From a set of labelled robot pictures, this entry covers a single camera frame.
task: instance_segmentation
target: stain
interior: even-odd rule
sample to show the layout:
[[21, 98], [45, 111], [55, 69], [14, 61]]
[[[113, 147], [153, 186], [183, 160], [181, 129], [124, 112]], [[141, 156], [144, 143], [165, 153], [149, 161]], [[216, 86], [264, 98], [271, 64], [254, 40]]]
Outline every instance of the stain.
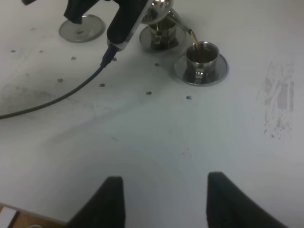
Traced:
[[83, 30], [81, 30], [81, 31], [77, 31], [77, 32], [76, 32], [76, 34], [77, 34], [77, 35], [80, 35], [80, 34], [83, 34], [83, 33], [84, 33], [84, 31], [83, 31]]
[[265, 118], [265, 126], [267, 126], [267, 124], [269, 122], [269, 119], [268, 119], [268, 110], [267, 109], [265, 110], [265, 116], [264, 116], [264, 118]]
[[295, 83], [291, 82], [289, 86], [289, 111], [294, 111], [294, 89]]
[[288, 84], [284, 83], [277, 97], [277, 106], [281, 110], [287, 109]]
[[[57, 98], [56, 95], [48, 92], [33, 90], [11, 84], [6, 84], [0, 92], [1, 109], [5, 110], [7, 113], [15, 112], [16, 110], [20, 110], [22, 108], [36, 106], [55, 98]], [[80, 111], [88, 111], [93, 118], [96, 116], [95, 105], [92, 103], [78, 101], [72, 98], [67, 98], [65, 102], [68, 102], [67, 104], [71, 105], [71, 108], [66, 109], [66, 111], [71, 112], [72, 114], [75, 112], [76, 108], [79, 108]]]
[[278, 120], [276, 121], [276, 129], [280, 128], [281, 130], [285, 130], [285, 126], [283, 125], [282, 119], [279, 117]]
[[265, 78], [265, 92], [266, 92], [266, 93], [270, 93], [271, 88], [272, 88], [272, 83], [271, 83], [271, 81], [270, 81], [270, 78], [269, 78], [269, 77], [266, 77], [266, 78]]
[[114, 136], [112, 136], [111, 139], [114, 140], [115, 142], [118, 142], [118, 139], [116, 139]]
[[276, 71], [276, 64], [274, 64], [272, 61], [269, 63], [267, 75], [274, 75]]
[[274, 96], [276, 95], [276, 92], [279, 88], [280, 84], [277, 83], [276, 87], [275, 87], [275, 91], [273, 92], [272, 96], [270, 96], [269, 98], [265, 99], [265, 105], [267, 106], [270, 106], [271, 105], [271, 102], [272, 102], [272, 99], [274, 98]]

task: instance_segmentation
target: smudge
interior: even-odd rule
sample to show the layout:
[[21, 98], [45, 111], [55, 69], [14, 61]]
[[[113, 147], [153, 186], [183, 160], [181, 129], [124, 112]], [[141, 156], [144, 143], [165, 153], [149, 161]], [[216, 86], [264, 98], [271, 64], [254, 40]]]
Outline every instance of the smudge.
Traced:
[[276, 71], [276, 65], [274, 65], [274, 63], [271, 61], [268, 66], [267, 75], [269, 75], [270, 73], [274, 75], [275, 71]]
[[31, 90], [31, 89], [27, 89], [24, 87], [19, 87], [16, 86], [15, 87], [15, 94], [19, 97], [23, 97], [23, 98], [31, 98], [31, 97], [36, 97], [38, 99], [50, 99], [53, 98], [54, 96], [50, 93], [47, 92], [42, 92], [42, 91], [37, 91], [37, 90]]
[[276, 126], [275, 129], [281, 129], [281, 130], [285, 130], [286, 126], [283, 125], [282, 119], [279, 117], [277, 122], [276, 122]]
[[281, 91], [277, 97], [277, 106], [279, 109], [287, 109], [288, 84], [282, 84]]
[[272, 83], [268, 77], [265, 78], [265, 92], [270, 93], [270, 90], [272, 88]]
[[83, 31], [83, 30], [81, 30], [81, 31], [77, 31], [77, 32], [76, 32], [76, 34], [77, 34], [77, 35], [80, 35], [80, 34], [82, 34], [82, 33], [84, 33], [84, 31]]
[[114, 140], [115, 142], [118, 142], [118, 139], [116, 139], [114, 136], [112, 136], [111, 139]]
[[265, 118], [265, 126], [268, 124], [268, 110], [265, 110], [265, 116], [264, 116], [264, 118]]
[[267, 99], [265, 100], [265, 105], [270, 106], [271, 101], [272, 101], [272, 97], [267, 98]]
[[294, 87], [295, 83], [291, 82], [289, 86], [289, 111], [294, 111]]

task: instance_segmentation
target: black handle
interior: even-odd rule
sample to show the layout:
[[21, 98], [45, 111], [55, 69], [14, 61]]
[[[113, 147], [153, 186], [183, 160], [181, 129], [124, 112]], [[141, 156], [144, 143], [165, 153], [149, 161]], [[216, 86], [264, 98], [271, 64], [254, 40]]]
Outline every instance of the black handle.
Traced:
[[34, 1], [36, 1], [36, 0], [22, 0], [22, 3], [27, 6], [27, 5], [31, 4], [32, 2], [34, 2]]
[[108, 39], [113, 44], [122, 44], [128, 41], [132, 28], [138, 21], [148, 0], [114, 0], [119, 5], [107, 31]]

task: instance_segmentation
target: black cable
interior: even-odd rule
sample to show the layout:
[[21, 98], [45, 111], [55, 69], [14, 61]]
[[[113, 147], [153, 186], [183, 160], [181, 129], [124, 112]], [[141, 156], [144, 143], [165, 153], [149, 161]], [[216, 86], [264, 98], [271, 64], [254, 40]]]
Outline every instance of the black cable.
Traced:
[[105, 54], [103, 56], [103, 61], [100, 64], [100, 67], [86, 81], [84, 81], [83, 83], [81, 83], [79, 86], [77, 86], [72, 91], [64, 94], [61, 97], [56, 98], [55, 100], [52, 100], [52, 101], [47, 102], [47, 103], [44, 103], [42, 105], [38, 105], [36, 107], [25, 109], [25, 110], [18, 111], [18, 112], [15, 112], [15, 113], [0, 115], [0, 120], [11, 118], [11, 117], [18, 116], [18, 115], [23, 115], [23, 114], [26, 114], [26, 113], [31, 113], [31, 112], [34, 112], [34, 111], [46, 108], [48, 106], [56, 104], [59, 101], [62, 101], [64, 99], [68, 98], [69, 96], [75, 94], [76, 92], [78, 92], [79, 90], [81, 90], [83, 87], [85, 87], [87, 84], [89, 84], [94, 78], [96, 78], [97, 75], [99, 75], [99, 73], [112, 61], [112, 59], [115, 57], [117, 51], [118, 51], [118, 48], [116, 46], [110, 44], [109, 48], [107, 49], [107, 51], [105, 52]]

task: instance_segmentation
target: metal saucer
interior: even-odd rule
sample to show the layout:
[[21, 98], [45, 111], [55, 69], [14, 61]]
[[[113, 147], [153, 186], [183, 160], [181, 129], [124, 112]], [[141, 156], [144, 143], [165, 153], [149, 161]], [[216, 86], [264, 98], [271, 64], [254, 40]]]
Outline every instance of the metal saucer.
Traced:
[[202, 84], [195, 84], [186, 80], [188, 78], [188, 71], [185, 54], [179, 57], [179, 59], [174, 63], [174, 76], [192, 86], [212, 86], [214, 84], [217, 84], [226, 78], [228, 70], [228, 63], [226, 59], [220, 54], [216, 63], [215, 73], [212, 75], [212, 77], [203, 80]]
[[140, 35], [139, 35], [139, 40], [143, 46], [144, 49], [148, 51], [164, 51], [164, 50], [169, 50], [174, 47], [177, 47], [178, 45], [182, 44], [186, 40], [186, 33], [184, 30], [182, 30], [180, 27], [176, 27], [176, 38], [168, 44], [166, 49], [158, 49], [155, 45], [152, 43], [152, 37], [150, 33], [149, 26], [145, 27]]
[[84, 43], [100, 37], [105, 31], [105, 23], [95, 15], [83, 15], [82, 24], [65, 21], [59, 29], [60, 36], [72, 43]]

